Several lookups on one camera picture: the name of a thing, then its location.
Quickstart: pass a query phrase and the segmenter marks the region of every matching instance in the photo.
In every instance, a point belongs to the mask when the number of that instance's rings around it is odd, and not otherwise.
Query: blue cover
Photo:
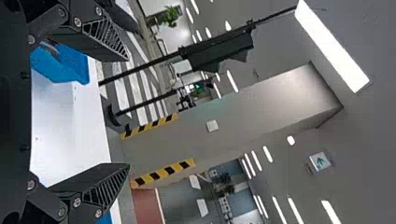
[[[65,45],[56,45],[56,49],[60,52],[59,61],[50,52],[38,47],[30,54],[31,67],[54,83],[90,83],[87,56]]]

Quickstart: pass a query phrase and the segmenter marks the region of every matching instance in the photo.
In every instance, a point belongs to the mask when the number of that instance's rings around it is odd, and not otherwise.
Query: ceiling light
[[[233,76],[231,75],[230,70],[227,70],[227,77],[230,79],[231,85],[233,86],[233,90],[235,92],[239,92],[238,87],[236,86],[235,82],[233,81]]]
[[[218,79],[218,81],[220,81],[219,73],[216,73],[216,78]]]
[[[262,207],[262,211],[264,212],[265,217],[268,219],[268,213],[267,213],[267,210],[264,207],[264,204],[262,203],[262,197],[260,197],[260,195],[257,196],[257,197],[259,199],[260,206]]]
[[[197,4],[195,3],[195,0],[191,0],[191,3],[192,3],[192,6],[193,6],[194,9],[195,9],[195,12],[199,15],[199,9],[198,9]]]
[[[228,21],[225,21],[225,30],[226,31],[231,31],[233,28],[231,27],[230,23]]]
[[[257,168],[259,168],[259,171],[262,171],[262,165],[260,164],[260,161],[257,158],[256,152],[254,150],[251,150],[251,155],[253,156],[253,159],[256,162],[256,165],[257,165]]]
[[[288,142],[289,142],[289,144],[291,146],[293,146],[296,143],[296,141],[294,140],[293,136],[288,136]]]
[[[300,0],[295,17],[353,92],[359,91],[370,82],[305,1]]]
[[[203,71],[201,71],[201,77],[202,77],[203,80],[206,80],[206,75],[204,74]]]
[[[301,218],[300,213],[298,212],[297,207],[296,207],[296,205],[295,205],[293,199],[292,199],[291,197],[288,197],[288,201],[289,201],[291,210],[293,211],[294,215],[295,215],[296,218],[297,218],[297,222],[298,222],[299,224],[304,224],[303,219]]]
[[[189,16],[190,22],[194,23],[194,18],[192,17],[190,10],[187,7],[186,7],[186,12],[187,12],[187,15]]]
[[[335,213],[334,209],[332,208],[332,204],[329,201],[321,201],[324,209],[327,212],[327,215],[329,216],[330,220],[332,221],[332,224],[341,224],[340,218],[338,218],[337,214]]]
[[[215,91],[218,94],[219,99],[221,99],[221,94],[220,94],[220,91],[218,89],[218,85],[216,85],[216,83],[213,83],[213,87],[215,88]]]
[[[202,41],[202,37],[201,34],[199,33],[199,30],[196,30],[195,33],[197,34],[199,41]]]
[[[268,150],[268,147],[262,147],[262,150],[264,150],[265,156],[267,157],[267,160],[269,162],[273,162],[274,160],[272,159],[271,153]]]
[[[259,209],[260,214],[263,215],[262,208],[260,207],[259,202],[257,201],[256,195],[253,195],[253,198],[254,198],[254,202],[256,203],[257,208]]]
[[[244,164],[245,172],[247,173],[248,179],[251,179],[250,171],[248,170],[247,164],[245,163],[244,159],[242,159],[242,164]]]
[[[211,38],[212,37],[212,34],[210,33],[210,30],[209,30],[209,28],[205,28],[205,31],[206,31],[206,35],[207,35],[207,38]]]
[[[253,166],[251,165],[251,162],[250,162],[250,158],[248,157],[247,153],[245,153],[245,159],[247,160],[247,165],[250,168],[251,174],[253,176],[256,176],[256,171],[254,171]]]
[[[197,38],[195,38],[195,35],[192,35],[192,41],[194,41],[194,44],[197,43]]]
[[[283,224],[288,224],[288,222],[285,219],[285,216],[283,216],[282,210],[280,209],[279,203],[277,203],[277,199],[274,196],[273,196],[273,202],[274,202],[276,210],[279,213],[280,219],[282,220]]]

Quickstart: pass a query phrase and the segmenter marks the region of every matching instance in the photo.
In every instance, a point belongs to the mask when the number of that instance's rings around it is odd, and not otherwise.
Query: screw
[[[61,8],[58,9],[58,14],[59,14],[59,16],[62,17],[62,18],[66,16],[66,13],[65,13],[64,10],[61,9]]]
[[[99,7],[95,8],[95,12],[96,12],[96,15],[98,15],[98,16],[102,16],[102,14],[103,14],[102,9]]]
[[[81,20],[79,19],[79,17],[75,17],[75,25],[76,25],[77,27],[81,27],[82,22],[81,22]]]
[[[33,45],[35,43],[35,37],[32,35],[28,35],[27,42],[29,42],[30,45]]]
[[[59,212],[58,212],[58,216],[59,216],[59,217],[62,217],[62,216],[64,216],[65,213],[66,213],[66,209],[61,208],[61,209],[59,210]]]
[[[78,208],[81,205],[81,199],[76,198],[73,202],[73,207]]]
[[[35,188],[35,181],[34,180],[29,180],[27,182],[27,190],[32,190]]]
[[[96,218],[99,218],[99,217],[101,217],[101,216],[102,216],[102,210],[100,210],[100,209],[96,210],[96,212],[95,212],[95,217],[96,217]]]

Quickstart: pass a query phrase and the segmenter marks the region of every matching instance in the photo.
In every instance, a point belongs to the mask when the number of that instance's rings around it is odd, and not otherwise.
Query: red panel
[[[154,189],[133,189],[138,224],[163,224]]]

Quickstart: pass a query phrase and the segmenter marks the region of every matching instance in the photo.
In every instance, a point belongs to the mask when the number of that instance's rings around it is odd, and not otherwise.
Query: yellow and black hazard stripe
[[[140,133],[145,133],[145,132],[147,132],[147,131],[149,131],[151,129],[156,129],[156,128],[160,127],[160,126],[163,126],[163,125],[166,125],[166,124],[170,124],[170,123],[172,123],[172,122],[174,122],[176,120],[178,120],[178,114],[174,113],[174,114],[169,115],[166,118],[160,118],[160,119],[152,121],[152,122],[150,122],[150,123],[148,123],[146,125],[135,127],[132,130],[127,130],[125,133],[122,133],[120,135],[120,138],[122,140],[128,139],[128,138],[132,138],[132,137],[137,136]]]
[[[141,175],[138,178],[131,180],[131,188],[137,189],[143,185],[147,185],[156,180],[164,179],[169,175],[179,173],[194,166],[195,162],[193,158],[173,163],[171,165],[163,167],[160,170],[154,171],[149,174]]]

